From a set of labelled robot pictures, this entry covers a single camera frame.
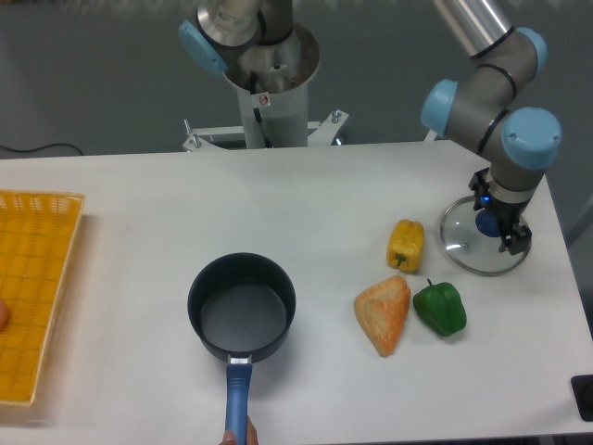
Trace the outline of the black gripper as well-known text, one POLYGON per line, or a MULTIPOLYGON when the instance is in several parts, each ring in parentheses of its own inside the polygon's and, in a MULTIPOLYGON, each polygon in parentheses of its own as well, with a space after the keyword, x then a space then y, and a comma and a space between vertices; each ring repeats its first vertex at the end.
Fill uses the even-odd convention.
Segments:
POLYGON ((476 217, 478 230, 483 235, 500 238, 500 253, 527 252, 531 247, 531 230, 521 223, 521 216, 530 197, 500 186, 489 169, 475 172, 469 188, 473 192, 473 209, 481 215, 481 218, 476 217))

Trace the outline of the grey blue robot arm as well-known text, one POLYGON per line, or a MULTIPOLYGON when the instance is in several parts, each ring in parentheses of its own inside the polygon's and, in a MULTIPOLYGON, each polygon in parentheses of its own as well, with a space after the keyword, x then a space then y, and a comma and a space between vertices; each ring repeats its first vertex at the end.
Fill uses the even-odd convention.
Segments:
MULTIPOLYGON (((463 83, 444 80, 426 97, 422 123, 489 162, 469 187, 477 227, 500 250, 526 251, 532 234, 521 217, 556 159, 561 126, 543 108, 510 104, 546 63, 543 38, 516 28, 494 1, 438 1, 435 8, 474 64, 463 83)), ((184 49, 224 77, 239 99, 246 144, 304 146, 308 86, 320 64, 313 35, 296 24, 289 1, 202 1, 179 28, 184 49)))

